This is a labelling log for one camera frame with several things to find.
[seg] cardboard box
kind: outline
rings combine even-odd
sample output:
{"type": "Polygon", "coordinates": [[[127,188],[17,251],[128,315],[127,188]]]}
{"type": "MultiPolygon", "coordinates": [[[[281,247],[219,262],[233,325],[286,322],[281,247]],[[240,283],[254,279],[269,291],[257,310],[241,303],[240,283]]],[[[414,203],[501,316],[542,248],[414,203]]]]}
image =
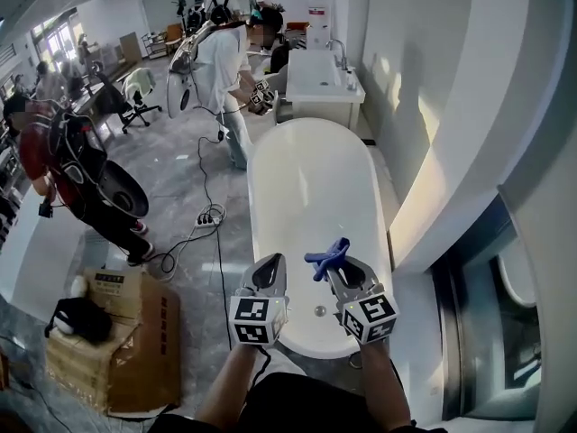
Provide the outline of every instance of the cardboard box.
{"type": "Polygon", "coordinates": [[[140,269],[86,270],[89,298],[111,316],[101,345],[57,328],[46,371],[98,412],[152,417],[180,401],[179,296],[140,269]]]}

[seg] office chair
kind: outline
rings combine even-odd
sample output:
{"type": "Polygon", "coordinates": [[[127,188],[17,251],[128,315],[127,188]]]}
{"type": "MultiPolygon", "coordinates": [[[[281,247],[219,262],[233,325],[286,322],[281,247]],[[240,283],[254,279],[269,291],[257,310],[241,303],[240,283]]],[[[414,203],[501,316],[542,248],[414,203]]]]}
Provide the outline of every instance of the office chair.
{"type": "Polygon", "coordinates": [[[108,93],[108,107],[105,107],[105,113],[118,114],[120,121],[123,123],[123,133],[128,134],[128,127],[131,125],[136,117],[139,117],[144,126],[150,126],[142,114],[153,110],[162,112],[161,106],[148,107],[142,102],[140,91],[135,91],[132,98],[125,98],[123,94],[110,82],[108,77],[101,71],[95,71],[94,75],[103,83],[106,92],[108,93]]]}

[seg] sneaker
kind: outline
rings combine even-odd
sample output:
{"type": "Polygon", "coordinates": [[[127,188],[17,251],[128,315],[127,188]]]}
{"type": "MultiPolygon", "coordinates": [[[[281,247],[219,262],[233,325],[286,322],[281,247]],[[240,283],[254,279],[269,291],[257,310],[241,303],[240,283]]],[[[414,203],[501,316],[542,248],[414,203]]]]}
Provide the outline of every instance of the sneaker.
{"type": "Polygon", "coordinates": [[[126,259],[128,266],[138,266],[139,264],[148,262],[154,256],[154,245],[152,245],[150,242],[147,242],[147,244],[148,244],[148,250],[144,255],[140,257],[136,257],[131,254],[128,255],[128,258],[126,259]]]}
{"type": "Polygon", "coordinates": [[[137,220],[135,227],[130,228],[130,230],[137,235],[145,235],[148,233],[148,227],[140,220],[137,220]]]}

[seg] blue clothespin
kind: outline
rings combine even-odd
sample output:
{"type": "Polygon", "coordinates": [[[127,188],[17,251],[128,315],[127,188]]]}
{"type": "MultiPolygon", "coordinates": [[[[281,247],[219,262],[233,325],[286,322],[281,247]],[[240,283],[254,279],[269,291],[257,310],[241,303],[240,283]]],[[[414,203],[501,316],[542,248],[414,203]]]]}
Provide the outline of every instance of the blue clothespin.
{"type": "Polygon", "coordinates": [[[351,241],[345,237],[338,239],[326,253],[307,253],[305,254],[305,262],[312,263],[315,267],[316,273],[313,279],[316,282],[324,279],[326,281],[327,268],[338,269],[344,264],[344,256],[349,250],[351,241]]]}

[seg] red shirt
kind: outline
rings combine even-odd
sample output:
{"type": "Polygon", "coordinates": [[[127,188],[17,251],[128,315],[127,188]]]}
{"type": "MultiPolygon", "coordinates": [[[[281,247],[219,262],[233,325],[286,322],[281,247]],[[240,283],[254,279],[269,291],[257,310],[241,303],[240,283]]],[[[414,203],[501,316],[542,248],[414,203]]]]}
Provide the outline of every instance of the red shirt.
{"type": "Polygon", "coordinates": [[[34,181],[45,176],[50,169],[62,202],[70,206],[78,198],[78,190],[69,178],[62,173],[60,165],[48,150],[50,119],[55,110],[49,102],[33,102],[26,107],[32,112],[30,121],[20,134],[20,160],[26,175],[34,181]]]}

